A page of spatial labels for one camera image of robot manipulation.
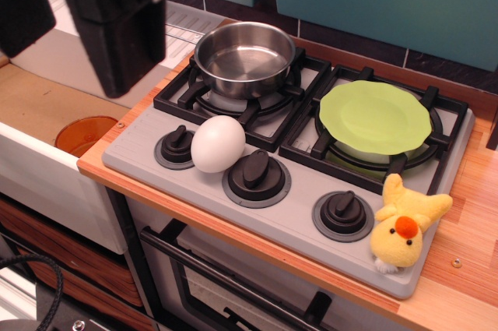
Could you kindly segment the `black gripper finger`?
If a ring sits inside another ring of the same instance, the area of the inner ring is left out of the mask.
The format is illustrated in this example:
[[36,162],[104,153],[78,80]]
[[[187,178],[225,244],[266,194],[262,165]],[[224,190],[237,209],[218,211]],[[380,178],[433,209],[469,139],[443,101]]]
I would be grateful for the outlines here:
[[107,97],[123,97],[166,57],[166,3],[109,23],[79,22],[79,36]]
[[16,57],[55,24],[48,0],[1,0],[1,53]]

